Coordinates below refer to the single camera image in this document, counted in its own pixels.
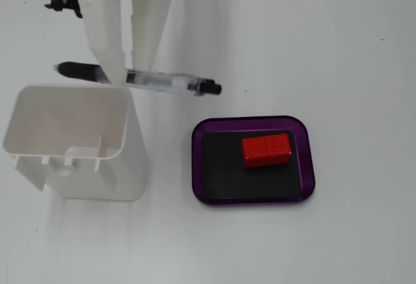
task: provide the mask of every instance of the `transparent pen barrel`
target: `transparent pen barrel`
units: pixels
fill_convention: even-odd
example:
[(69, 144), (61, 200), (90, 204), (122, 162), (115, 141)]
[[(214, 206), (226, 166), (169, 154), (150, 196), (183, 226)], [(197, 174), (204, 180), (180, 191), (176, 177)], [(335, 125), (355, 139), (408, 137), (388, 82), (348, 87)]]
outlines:
[(127, 84), (131, 87), (146, 88), (174, 94), (195, 94), (198, 90), (197, 77), (177, 73), (152, 73), (128, 71)]

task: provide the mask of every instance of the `white box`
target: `white box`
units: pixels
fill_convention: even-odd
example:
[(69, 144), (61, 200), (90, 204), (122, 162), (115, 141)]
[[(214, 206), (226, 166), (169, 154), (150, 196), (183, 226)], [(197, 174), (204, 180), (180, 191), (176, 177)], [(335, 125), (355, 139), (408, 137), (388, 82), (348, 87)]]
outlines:
[(30, 85), (3, 147), (39, 190), (46, 183), (67, 198), (122, 201), (144, 191), (146, 149), (124, 87)]

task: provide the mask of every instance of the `pen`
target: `pen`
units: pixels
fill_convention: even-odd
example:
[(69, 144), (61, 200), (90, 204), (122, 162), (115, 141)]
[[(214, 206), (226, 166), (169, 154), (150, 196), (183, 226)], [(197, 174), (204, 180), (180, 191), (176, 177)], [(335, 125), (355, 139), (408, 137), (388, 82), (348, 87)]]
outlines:
[[(64, 62), (53, 66), (53, 69), (61, 75), (84, 81), (110, 84), (100, 66), (75, 62)], [(173, 94), (204, 94), (218, 95), (221, 93), (221, 85), (211, 79), (199, 78), (193, 75), (180, 73), (157, 73), (152, 71), (126, 70), (127, 87), (141, 88)]]

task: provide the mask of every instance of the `red block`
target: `red block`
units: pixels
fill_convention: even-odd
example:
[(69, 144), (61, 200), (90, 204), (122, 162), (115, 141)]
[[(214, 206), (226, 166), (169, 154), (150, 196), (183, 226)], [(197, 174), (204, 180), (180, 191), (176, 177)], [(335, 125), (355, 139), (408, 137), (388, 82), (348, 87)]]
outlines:
[(285, 164), (291, 159), (287, 133), (242, 139), (242, 155), (246, 168)]

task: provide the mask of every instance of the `white table surface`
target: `white table surface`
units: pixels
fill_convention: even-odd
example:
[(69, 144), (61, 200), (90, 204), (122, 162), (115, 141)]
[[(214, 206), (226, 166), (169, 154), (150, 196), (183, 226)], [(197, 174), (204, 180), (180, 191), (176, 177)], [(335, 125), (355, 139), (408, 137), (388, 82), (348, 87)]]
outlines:
[[(47, 2), (0, 0), (1, 136), (26, 84), (81, 83), (52, 65), (94, 62), (82, 21)], [(0, 283), (414, 283), (416, 0), (173, 0), (155, 68), (224, 91), (134, 91), (151, 164), (138, 201), (41, 193), (2, 152)], [(280, 114), (309, 131), (311, 198), (201, 204), (194, 126)]]

